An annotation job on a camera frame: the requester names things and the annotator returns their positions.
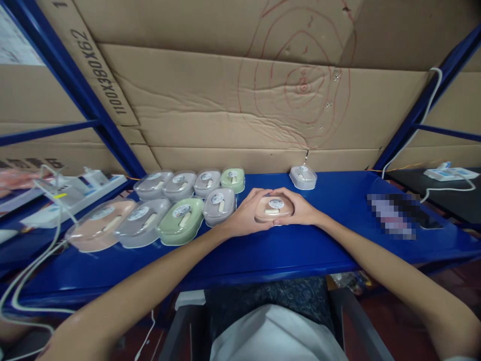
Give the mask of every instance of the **gray plastic container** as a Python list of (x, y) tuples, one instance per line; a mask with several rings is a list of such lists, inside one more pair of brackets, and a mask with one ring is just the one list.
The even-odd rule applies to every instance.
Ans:
[(195, 195), (205, 198), (214, 189), (220, 188), (220, 170), (204, 169), (197, 174), (194, 183)]
[(289, 177), (297, 189), (310, 191), (316, 187), (317, 175), (305, 164), (292, 167)]
[(192, 197), (196, 178), (197, 175), (191, 170), (176, 172), (174, 176), (164, 184), (164, 195), (173, 202)]
[(151, 201), (164, 196), (164, 184), (166, 184), (174, 173), (165, 169), (160, 172), (146, 175), (134, 185), (134, 190), (141, 201)]
[(167, 198), (141, 202), (115, 231), (124, 248), (145, 247), (159, 238), (156, 227), (170, 209)]
[(218, 188), (205, 198), (204, 214), (205, 224), (214, 227), (229, 218), (237, 208), (237, 198), (232, 188)]

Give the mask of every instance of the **chair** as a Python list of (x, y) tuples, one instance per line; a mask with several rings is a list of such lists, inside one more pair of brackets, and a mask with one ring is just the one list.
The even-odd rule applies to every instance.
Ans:
[[(394, 361), (360, 303), (348, 288), (330, 291), (329, 297), (335, 337), (342, 349), (345, 349), (343, 317), (346, 315), (371, 361)], [(175, 315), (158, 360), (206, 361), (209, 360), (210, 347), (207, 308), (197, 305), (182, 306)]]

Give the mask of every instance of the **container lid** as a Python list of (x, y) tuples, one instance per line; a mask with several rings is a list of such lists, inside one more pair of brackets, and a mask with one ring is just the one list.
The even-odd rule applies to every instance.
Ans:
[(195, 179), (195, 190), (207, 190), (220, 184), (220, 170), (218, 169), (204, 169), (197, 174)]
[(174, 173), (174, 176), (164, 184), (165, 194), (175, 194), (189, 190), (193, 186), (196, 174), (191, 170), (182, 170)]
[(233, 189), (218, 188), (205, 198), (203, 214), (207, 220), (224, 219), (230, 216), (237, 206)]
[(220, 178), (222, 185), (228, 186), (244, 182), (244, 170), (242, 168), (227, 168), (222, 172)]
[(291, 173), (294, 174), (296, 179), (301, 182), (314, 182), (317, 180), (317, 175), (307, 165), (300, 165), (291, 168)]
[(117, 228), (115, 234), (121, 237), (142, 236), (159, 225), (169, 208), (170, 201), (167, 198), (140, 202)]
[(280, 217), (289, 217), (294, 213), (294, 205), (285, 196), (262, 197), (256, 207), (255, 218), (260, 221), (274, 220)]
[(150, 192), (162, 188), (162, 186), (172, 178), (174, 173), (169, 169), (164, 169), (157, 173), (151, 173), (139, 180), (134, 185), (135, 191)]
[(200, 198), (186, 198), (174, 204), (160, 222), (161, 235), (189, 232), (202, 218), (202, 206)]
[(84, 215), (65, 234), (70, 242), (93, 241), (114, 232), (136, 206), (133, 200), (110, 200)]

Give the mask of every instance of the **forearm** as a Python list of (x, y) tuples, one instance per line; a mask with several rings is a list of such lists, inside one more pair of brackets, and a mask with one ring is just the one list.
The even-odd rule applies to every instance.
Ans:
[(67, 319), (52, 342), (64, 339), (109, 348), (161, 302), (210, 251), (228, 238), (217, 227), (134, 273)]
[(473, 337), (479, 337), (481, 324), (451, 293), (396, 255), (334, 220), (321, 217), (317, 225), (339, 242), (361, 268), (421, 318), (440, 357), (453, 356), (451, 353), (458, 352), (458, 349), (476, 344)]

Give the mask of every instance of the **plastic container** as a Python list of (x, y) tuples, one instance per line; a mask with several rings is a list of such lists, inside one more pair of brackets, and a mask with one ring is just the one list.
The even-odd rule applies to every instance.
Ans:
[(159, 238), (156, 228), (170, 205), (167, 198), (138, 203), (137, 208), (115, 231), (122, 246), (139, 248), (155, 242)]
[(181, 246), (192, 241), (202, 223), (203, 201), (187, 198), (174, 204), (157, 227), (165, 246)]
[(164, 196), (163, 185), (173, 176), (174, 173), (169, 169), (148, 174), (134, 185), (134, 190), (141, 201), (151, 201), (162, 198)]
[(108, 201), (83, 216), (65, 234), (80, 252), (98, 252), (118, 242), (115, 230), (135, 209), (133, 200)]
[(209, 193), (204, 202), (205, 224), (214, 227), (229, 218), (237, 208), (237, 199), (231, 188), (219, 188)]
[(290, 217), (294, 213), (294, 205), (284, 196), (262, 197), (256, 207), (254, 218), (257, 222), (271, 222), (277, 218)]
[(164, 195), (173, 202), (192, 197), (196, 177), (195, 172), (191, 170), (176, 172), (174, 176), (164, 184)]
[(310, 191), (316, 187), (317, 175), (306, 165), (292, 167), (289, 177), (297, 189)]
[(220, 184), (224, 188), (232, 188), (234, 193), (240, 193), (246, 187), (246, 175), (242, 168), (228, 168), (222, 172)]
[(220, 170), (204, 169), (197, 174), (194, 183), (196, 196), (205, 198), (210, 192), (217, 188), (220, 188)]

